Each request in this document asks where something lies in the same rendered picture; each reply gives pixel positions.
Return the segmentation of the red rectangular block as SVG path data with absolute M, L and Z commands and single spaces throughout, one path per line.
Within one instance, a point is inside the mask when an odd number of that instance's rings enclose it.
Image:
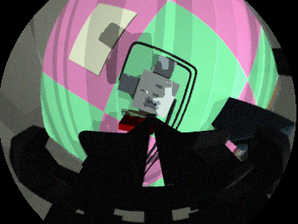
M 130 131 L 130 129 L 136 128 L 144 118 L 137 118 L 137 116 L 124 115 L 119 122 L 119 129 L 122 131 Z M 153 125 L 150 125 L 150 135 L 153 135 Z

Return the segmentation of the beige flat rectangular pad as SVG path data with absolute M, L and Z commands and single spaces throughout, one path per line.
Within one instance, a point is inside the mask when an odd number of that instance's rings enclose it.
M 106 59 L 135 16 L 138 13 L 123 7 L 97 4 L 80 29 L 69 60 L 96 75 L 102 74 Z

